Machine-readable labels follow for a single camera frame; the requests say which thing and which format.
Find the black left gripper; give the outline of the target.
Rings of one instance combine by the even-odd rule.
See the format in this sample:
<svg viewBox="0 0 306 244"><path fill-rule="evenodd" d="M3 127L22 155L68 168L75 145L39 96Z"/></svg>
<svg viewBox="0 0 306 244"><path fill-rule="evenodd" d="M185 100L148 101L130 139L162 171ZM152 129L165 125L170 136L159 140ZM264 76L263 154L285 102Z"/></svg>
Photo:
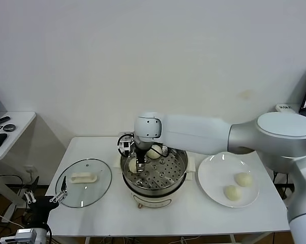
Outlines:
<svg viewBox="0 0 306 244"><path fill-rule="evenodd" d="M63 177L60 191L54 196L40 196L35 198L34 190L38 186L39 176L31 183L31 185L24 192L26 203L32 211L31 224L45 223L47 224L50 212L58 207L67 193L66 176Z"/></svg>

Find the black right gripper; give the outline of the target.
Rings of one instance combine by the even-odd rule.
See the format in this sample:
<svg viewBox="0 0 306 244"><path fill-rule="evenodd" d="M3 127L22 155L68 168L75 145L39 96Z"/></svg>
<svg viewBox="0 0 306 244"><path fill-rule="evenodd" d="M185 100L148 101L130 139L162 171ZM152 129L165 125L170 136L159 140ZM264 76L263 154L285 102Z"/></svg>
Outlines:
<svg viewBox="0 0 306 244"><path fill-rule="evenodd" d="M141 149L137 149L135 151L136 153L136 158L137 158L137 162L136 163L136 173L141 173L145 170L145 165L146 165L146 161L145 161L145 155L146 155L146 151L145 150L141 150Z"/></svg>

